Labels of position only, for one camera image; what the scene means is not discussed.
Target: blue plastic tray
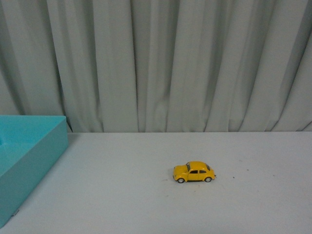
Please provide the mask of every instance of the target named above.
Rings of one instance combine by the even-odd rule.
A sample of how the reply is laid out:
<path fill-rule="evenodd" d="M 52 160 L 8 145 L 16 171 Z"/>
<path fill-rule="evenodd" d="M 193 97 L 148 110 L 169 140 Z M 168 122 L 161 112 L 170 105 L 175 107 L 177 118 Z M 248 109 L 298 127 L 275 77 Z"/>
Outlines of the blue plastic tray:
<path fill-rule="evenodd" d="M 0 228 L 67 146 L 64 116 L 0 116 Z"/>

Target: white surface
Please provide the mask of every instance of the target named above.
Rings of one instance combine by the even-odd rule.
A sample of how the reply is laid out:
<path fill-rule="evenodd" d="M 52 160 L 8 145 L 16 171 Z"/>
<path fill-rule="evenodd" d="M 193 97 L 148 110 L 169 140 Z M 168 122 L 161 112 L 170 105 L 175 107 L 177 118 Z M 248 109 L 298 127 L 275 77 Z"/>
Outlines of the white surface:
<path fill-rule="evenodd" d="M 0 234 L 300 233 L 312 230 L 312 133 L 70 134 Z M 172 169 L 207 162 L 211 183 Z"/>

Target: car windshield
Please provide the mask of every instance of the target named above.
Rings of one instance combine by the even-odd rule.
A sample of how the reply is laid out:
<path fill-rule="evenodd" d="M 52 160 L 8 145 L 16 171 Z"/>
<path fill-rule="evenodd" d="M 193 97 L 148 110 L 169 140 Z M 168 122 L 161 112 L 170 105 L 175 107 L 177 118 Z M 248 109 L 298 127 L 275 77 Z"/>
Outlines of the car windshield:
<path fill-rule="evenodd" d="M 189 162 L 186 164 L 186 167 L 187 167 L 187 171 L 190 171 L 191 167 L 190 167 L 190 163 Z"/>

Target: volkswagen beetle model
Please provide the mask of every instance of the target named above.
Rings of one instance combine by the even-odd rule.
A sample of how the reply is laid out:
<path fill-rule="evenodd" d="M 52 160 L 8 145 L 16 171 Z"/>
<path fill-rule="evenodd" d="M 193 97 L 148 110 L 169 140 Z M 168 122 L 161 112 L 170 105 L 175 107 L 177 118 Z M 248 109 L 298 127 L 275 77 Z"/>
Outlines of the volkswagen beetle model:
<path fill-rule="evenodd" d="M 175 166 L 173 173 L 174 180 L 178 183 L 188 181 L 206 181 L 215 179 L 215 172 L 204 162 L 192 161 L 185 165 Z"/>

